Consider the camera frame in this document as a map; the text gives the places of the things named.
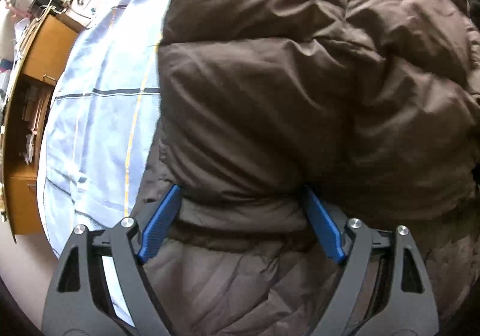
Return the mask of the brown puffer down jacket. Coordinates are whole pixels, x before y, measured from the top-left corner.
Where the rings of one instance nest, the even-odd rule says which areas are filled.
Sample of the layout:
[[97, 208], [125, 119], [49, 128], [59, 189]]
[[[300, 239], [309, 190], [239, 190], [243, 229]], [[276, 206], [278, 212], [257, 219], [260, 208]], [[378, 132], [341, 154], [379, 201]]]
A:
[[439, 321], [479, 279], [479, 29], [465, 0], [171, 0], [136, 208], [181, 188], [149, 282], [179, 335], [303, 335], [337, 268], [310, 193], [411, 229]]

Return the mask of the light blue plaid bedsheet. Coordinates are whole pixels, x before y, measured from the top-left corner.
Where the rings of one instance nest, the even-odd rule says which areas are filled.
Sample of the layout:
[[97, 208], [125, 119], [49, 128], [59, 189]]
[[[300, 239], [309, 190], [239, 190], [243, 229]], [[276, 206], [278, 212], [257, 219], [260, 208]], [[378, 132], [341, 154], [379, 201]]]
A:
[[55, 255], [75, 226], [114, 226], [136, 203], [160, 118], [157, 48], [170, 0], [100, 0], [58, 80], [37, 202]]

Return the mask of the wooden bedside desk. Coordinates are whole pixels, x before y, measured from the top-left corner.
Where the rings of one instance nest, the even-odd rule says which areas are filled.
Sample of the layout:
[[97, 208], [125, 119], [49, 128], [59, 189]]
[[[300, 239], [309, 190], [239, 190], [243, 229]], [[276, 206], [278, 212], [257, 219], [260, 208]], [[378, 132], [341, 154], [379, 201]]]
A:
[[50, 101], [78, 31], [46, 7], [31, 21], [10, 76], [1, 122], [1, 221], [15, 239], [41, 230], [37, 178]]

